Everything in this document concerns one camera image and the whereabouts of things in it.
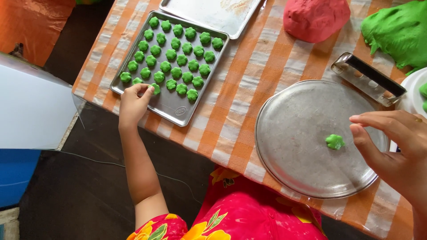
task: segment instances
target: electrical cord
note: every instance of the electrical cord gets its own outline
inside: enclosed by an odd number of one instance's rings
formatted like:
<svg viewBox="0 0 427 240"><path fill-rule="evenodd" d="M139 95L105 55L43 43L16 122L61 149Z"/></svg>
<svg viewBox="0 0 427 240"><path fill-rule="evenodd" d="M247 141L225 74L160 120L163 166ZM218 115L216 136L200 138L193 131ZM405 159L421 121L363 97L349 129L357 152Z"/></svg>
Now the electrical cord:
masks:
<svg viewBox="0 0 427 240"><path fill-rule="evenodd" d="M64 151L59 151L59 150L55 150L55 149L38 149L38 150L54 151L54 152L63 152L63 153L67 153L67 154L71 154L71 155L77 156L77 157L85 158L85 159L91 160L91 161L93 161L93 162L102 163L102 164L112 164L112 165L116 165L116 166L119 166L119 167L124 167L124 168L126 168L125 166L120 165L120 164L117 164L117 163L96 161L96 160L93 160L93 159L91 159L91 158L87 158L87 157L85 157L85 156L81 156L81 155L78 155L78 154L75 154L75 153L72 153L72 152L64 152ZM185 184L185 185L190 189L191 196L193 197L194 201L196 201L196 202L198 202L198 203L202 204L201 202L199 202L199 201L194 197L193 191L191 190L190 186L189 186L187 183L185 183L184 181L181 181L181 180L179 180L179 179L175 179L175 178L171 178L171 177L168 177L168 176L165 176L165 175L159 174L157 171L156 171L156 174L157 174L157 175L159 175L159 176L162 176L162 177L165 177L165 178L171 179L171 180L175 180L175 181L178 181L178 182L182 182L183 184Z"/></svg>

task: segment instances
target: table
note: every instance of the table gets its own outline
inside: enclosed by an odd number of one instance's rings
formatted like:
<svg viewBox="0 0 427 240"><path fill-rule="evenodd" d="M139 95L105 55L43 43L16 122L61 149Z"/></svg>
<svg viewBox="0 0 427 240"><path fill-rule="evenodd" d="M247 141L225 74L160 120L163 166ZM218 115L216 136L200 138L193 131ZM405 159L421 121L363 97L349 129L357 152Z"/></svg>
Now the table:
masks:
<svg viewBox="0 0 427 240"><path fill-rule="evenodd" d="M409 0L348 0L350 21L327 40L310 44L283 31L286 0L267 0L244 34L231 41L203 98L186 127L178 127L147 112L139 126L210 158L245 177L305 203L380 239L412 239L412 207L382 180L343 199L319 200L288 191L262 166L255 150L255 119L273 94L301 80L340 81L329 66L350 52L397 82L408 69L398 70L390 56L370 49L360 23L381 8ZM116 0L73 86L73 93L119 114L120 96L109 90L117 69L148 13L160 0Z"/></svg>

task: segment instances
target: blue container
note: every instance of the blue container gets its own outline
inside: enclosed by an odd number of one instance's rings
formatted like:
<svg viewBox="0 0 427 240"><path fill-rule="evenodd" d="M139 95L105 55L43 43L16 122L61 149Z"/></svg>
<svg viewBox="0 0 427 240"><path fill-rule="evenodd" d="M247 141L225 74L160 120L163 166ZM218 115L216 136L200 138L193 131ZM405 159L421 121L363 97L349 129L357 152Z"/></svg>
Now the blue container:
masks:
<svg viewBox="0 0 427 240"><path fill-rule="evenodd" d="M34 173L40 152L0 149L0 208L19 203Z"/></svg>

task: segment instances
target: green dough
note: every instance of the green dough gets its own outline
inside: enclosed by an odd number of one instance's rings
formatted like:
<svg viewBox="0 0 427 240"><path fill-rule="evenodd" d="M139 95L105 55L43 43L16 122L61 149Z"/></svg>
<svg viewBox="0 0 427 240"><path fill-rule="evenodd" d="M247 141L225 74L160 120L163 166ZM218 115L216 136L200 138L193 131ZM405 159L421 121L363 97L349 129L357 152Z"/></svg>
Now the green dough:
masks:
<svg viewBox="0 0 427 240"><path fill-rule="evenodd" d="M172 38L172 41L170 42L170 45L173 49L178 49L181 45L181 41L178 38Z"/></svg>
<svg viewBox="0 0 427 240"><path fill-rule="evenodd" d="M163 29L163 31L169 30L171 27L169 20L163 21L161 22L161 28Z"/></svg>
<svg viewBox="0 0 427 240"><path fill-rule="evenodd" d="M193 78L192 83L195 87L200 87L203 85L203 79L202 79L202 77L197 76L197 77Z"/></svg>
<svg viewBox="0 0 427 240"><path fill-rule="evenodd" d="M174 68L170 71L170 73L172 73L172 77L178 78L178 77L180 77L180 76L181 76L182 71L181 71L181 68L174 67Z"/></svg>
<svg viewBox="0 0 427 240"><path fill-rule="evenodd" d="M159 87L159 85L157 85L155 83L152 83L151 86L154 87L154 92L153 92L154 95L157 95L157 94L160 93L160 87Z"/></svg>
<svg viewBox="0 0 427 240"><path fill-rule="evenodd" d="M159 32L159 33L157 34L157 42L158 42L159 44L164 44L164 42L166 42L166 35L165 35L165 34L163 34L163 33L161 33L161 32Z"/></svg>
<svg viewBox="0 0 427 240"><path fill-rule="evenodd" d="M161 71L158 71L154 74L154 81L156 81L157 83L161 83L164 80L164 73L162 73Z"/></svg>
<svg viewBox="0 0 427 240"><path fill-rule="evenodd" d="M120 80L122 82L129 82L131 79L132 77L130 73L122 72L122 74L120 74Z"/></svg>
<svg viewBox="0 0 427 240"><path fill-rule="evenodd" d="M172 90L176 87L176 81L173 79L169 79L166 81L166 88Z"/></svg>
<svg viewBox="0 0 427 240"><path fill-rule="evenodd" d="M190 101L195 101L196 99L197 99L197 96L198 96L199 94L197 94L197 90L196 89L190 89L190 90L188 90L188 92L187 92L187 98L188 98L188 100L190 100Z"/></svg>
<svg viewBox="0 0 427 240"><path fill-rule="evenodd" d="M176 62L179 66L185 65L185 63L187 63L187 57L184 54L181 54L176 59Z"/></svg>
<svg viewBox="0 0 427 240"><path fill-rule="evenodd" d="M134 57L136 61L142 61L142 59L144 59L144 53L141 51L137 51Z"/></svg>
<svg viewBox="0 0 427 240"><path fill-rule="evenodd" d="M157 55L157 54L159 54L159 53L160 53L160 51L161 51L161 48L160 48L159 46L157 46L157 45L154 45L154 46L152 46L152 47L150 48L150 52L151 52L151 54L153 54L153 55Z"/></svg>
<svg viewBox="0 0 427 240"><path fill-rule="evenodd" d="M183 28L181 24L176 24L175 27L173 27L172 31L175 36L179 36L182 34Z"/></svg>
<svg viewBox="0 0 427 240"><path fill-rule="evenodd" d="M139 77L135 78L134 80L132 80L132 85L135 85L137 83L143 83L144 81L142 79L140 79Z"/></svg>
<svg viewBox="0 0 427 240"><path fill-rule="evenodd" d="M371 54L380 48L396 61L397 68L414 69L427 65L427 1L411 1L393 8L381 9L365 18L360 26Z"/></svg>
<svg viewBox="0 0 427 240"><path fill-rule="evenodd" d="M192 27L189 27L185 30L185 37L187 37L188 39L193 39L195 36L196 31Z"/></svg>
<svg viewBox="0 0 427 240"><path fill-rule="evenodd" d="M193 79L193 74L191 72L186 72L182 74L182 80L184 80L184 82L189 82Z"/></svg>
<svg viewBox="0 0 427 240"><path fill-rule="evenodd" d="M157 60L153 55L150 55L145 58L145 62L147 63L148 66L154 66Z"/></svg>
<svg viewBox="0 0 427 240"><path fill-rule="evenodd" d="M331 134L325 141L330 149L339 150L341 147L345 146L342 137L335 134Z"/></svg>
<svg viewBox="0 0 427 240"><path fill-rule="evenodd" d="M197 70L198 67L199 67L199 63L195 59L188 62L188 69Z"/></svg>
<svg viewBox="0 0 427 240"><path fill-rule="evenodd" d="M424 97L427 97L427 83L426 83L426 84L423 84L423 85L420 87L420 93L421 93L421 95L423 95Z"/></svg>
<svg viewBox="0 0 427 240"><path fill-rule="evenodd" d="M176 86L176 92L179 94L186 94L187 93L187 85L184 83L178 84Z"/></svg>
<svg viewBox="0 0 427 240"><path fill-rule="evenodd" d="M148 78L151 74L151 71L148 67L144 67L139 74L141 74L142 78Z"/></svg>
<svg viewBox="0 0 427 240"><path fill-rule="evenodd" d="M212 61L215 59L215 54L212 51L205 52L204 55L205 61Z"/></svg>
<svg viewBox="0 0 427 240"><path fill-rule="evenodd" d="M130 61L128 63L129 71L135 71L138 68L138 63L136 61Z"/></svg>
<svg viewBox="0 0 427 240"><path fill-rule="evenodd" d="M148 49L148 42L147 41L140 41L138 44L138 48L141 51L145 51Z"/></svg>
<svg viewBox="0 0 427 240"><path fill-rule="evenodd" d="M171 60L171 59L174 59L175 57L176 57L176 51L175 51L175 49L168 49L166 51L166 58L167 59Z"/></svg>
<svg viewBox="0 0 427 240"><path fill-rule="evenodd" d="M170 70L170 63L168 61L164 61L164 62L160 63L160 70L164 73L169 71Z"/></svg>
<svg viewBox="0 0 427 240"><path fill-rule="evenodd" d="M159 19L157 19L157 17L152 17L149 23L151 27L156 27L159 24Z"/></svg>
<svg viewBox="0 0 427 240"><path fill-rule="evenodd" d="M182 45L182 51L183 51L184 53L190 53L190 52L191 52L191 50L193 50L193 46L191 45L191 43L184 43L184 44Z"/></svg>
<svg viewBox="0 0 427 240"><path fill-rule="evenodd" d="M222 42L222 39L220 39L220 38L214 38L212 40L213 48L221 48L223 45L224 45L224 43Z"/></svg>
<svg viewBox="0 0 427 240"><path fill-rule="evenodd" d="M205 52L205 50L203 49L202 46L195 46L194 47L194 55L201 56L201 55L203 55L204 52Z"/></svg>
<svg viewBox="0 0 427 240"><path fill-rule="evenodd" d="M209 65L202 64L199 67L199 72L201 75L208 75L211 72L211 69L209 68Z"/></svg>
<svg viewBox="0 0 427 240"><path fill-rule="evenodd" d="M199 37L201 43L205 44L211 41L211 35L208 32L203 32Z"/></svg>
<svg viewBox="0 0 427 240"><path fill-rule="evenodd" d="M153 38L153 36L154 36L153 30L151 30L151 29L145 30L145 32L144 32L145 39L150 40Z"/></svg>

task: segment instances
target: embossed logo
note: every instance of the embossed logo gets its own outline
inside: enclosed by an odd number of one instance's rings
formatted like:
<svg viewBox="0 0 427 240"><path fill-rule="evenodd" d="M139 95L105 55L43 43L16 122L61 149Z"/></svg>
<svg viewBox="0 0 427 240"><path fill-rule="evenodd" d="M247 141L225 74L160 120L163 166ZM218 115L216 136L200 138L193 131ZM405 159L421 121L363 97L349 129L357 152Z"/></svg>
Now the embossed logo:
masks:
<svg viewBox="0 0 427 240"><path fill-rule="evenodd" d="M177 116L181 116L181 115L183 115L184 113L186 113L187 112L187 108L186 107L179 107L179 108L177 108L176 110L175 110L175 114L177 115Z"/></svg>

